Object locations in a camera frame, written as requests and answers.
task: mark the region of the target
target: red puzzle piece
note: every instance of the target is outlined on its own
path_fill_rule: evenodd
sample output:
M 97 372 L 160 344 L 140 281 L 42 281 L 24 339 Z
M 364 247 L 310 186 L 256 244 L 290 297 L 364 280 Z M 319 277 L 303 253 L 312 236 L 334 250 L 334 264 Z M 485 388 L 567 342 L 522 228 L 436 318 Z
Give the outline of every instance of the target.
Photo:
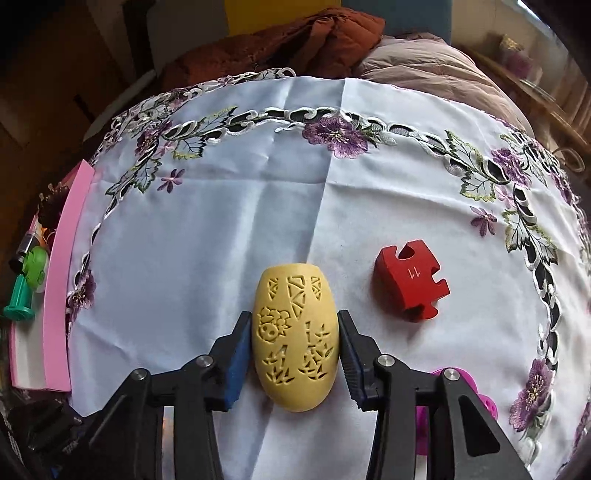
M 438 313 L 433 302 L 449 295 L 445 280 L 433 280 L 441 266 L 422 240 L 407 243 L 398 257 L 396 250 L 396 246 L 382 248 L 375 261 L 378 274 L 392 293 L 395 305 L 413 322 L 433 318 Z

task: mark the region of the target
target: magenta plastic object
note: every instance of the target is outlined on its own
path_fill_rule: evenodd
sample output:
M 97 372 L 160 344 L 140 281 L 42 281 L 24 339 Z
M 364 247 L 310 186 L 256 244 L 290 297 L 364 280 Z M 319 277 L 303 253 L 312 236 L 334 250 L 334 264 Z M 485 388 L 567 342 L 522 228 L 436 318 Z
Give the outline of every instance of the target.
M 461 368 L 458 368 L 458 367 L 445 367 L 445 368 L 455 368 L 458 372 L 460 372 L 460 375 L 466 381 L 466 383 L 468 385 L 470 385 L 470 388 L 472 390 L 474 390 L 475 393 L 478 393 L 478 388 L 476 386 L 476 382 L 474 382 L 474 379 L 472 378 L 472 376 L 468 372 L 466 372 L 465 370 L 462 370 Z M 439 370 L 435 370 L 434 372 L 431 372 L 431 375 L 439 375 L 441 372 L 443 372 L 445 370 L 445 368 L 440 368 Z M 487 397 L 486 395 L 478 394 L 478 397 L 480 398 L 480 400 L 482 400 L 482 403 L 484 403 L 484 406 L 490 412 L 492 417 L 495 420 L 497 420 L 499 418 L 499 411 L 496 409 L 495 402 L 493 402 L 492 399 L 490 397 Z M 428 454 L 427 415 L 428 415 L 427 407 L 417 407 L 417 455 L 426 456 Z

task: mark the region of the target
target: yellow 3d-printed egg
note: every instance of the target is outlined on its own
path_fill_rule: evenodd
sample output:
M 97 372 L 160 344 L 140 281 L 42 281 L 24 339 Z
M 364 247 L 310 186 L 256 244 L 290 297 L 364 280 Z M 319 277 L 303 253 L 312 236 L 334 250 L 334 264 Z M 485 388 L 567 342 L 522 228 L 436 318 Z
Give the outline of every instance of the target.
M 252 350 L 265 392 L 286 410 L 318 406 L 335 381 L 339 322 L 315 265 L 267 268 L 256 289 Z

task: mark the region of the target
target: pink foam board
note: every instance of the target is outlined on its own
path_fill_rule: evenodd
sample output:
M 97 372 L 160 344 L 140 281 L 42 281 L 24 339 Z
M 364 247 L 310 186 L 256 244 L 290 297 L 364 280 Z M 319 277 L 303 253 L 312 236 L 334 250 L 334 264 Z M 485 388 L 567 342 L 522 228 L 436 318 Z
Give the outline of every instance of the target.
M 17 388 L 71 390 L 66 350 L 67 282 L 74 236 L 94 172 L 85 161 L 75 172 L 57 225 L 45 292 L 33 295 L 35 319 L 12 323 L 11 376 Z

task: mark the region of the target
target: embroidered tablecloth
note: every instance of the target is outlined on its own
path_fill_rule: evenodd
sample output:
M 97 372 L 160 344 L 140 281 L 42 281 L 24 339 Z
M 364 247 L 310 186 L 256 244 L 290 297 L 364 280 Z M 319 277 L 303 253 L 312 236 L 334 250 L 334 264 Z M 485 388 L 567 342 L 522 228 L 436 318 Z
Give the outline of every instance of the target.
M 265 268 L 309 262 L 382 351 L 470 372 L 535 480 L 553 479 L 584 433 L 586 220 L 557 160 L 514 127 L 425 93 L 271 70 L 140 103 L 91 162 L 69 295 L 81 414 L 136 367 L 208 352 L 252 309 Z M 415 239 L 451 290 L 418 324 L 393 316 L 372 279 L 382 247 Z M 340 371 L 297 414 L 251 372 L 215 423 L 228 480 L 357 480 L 375 414 Z

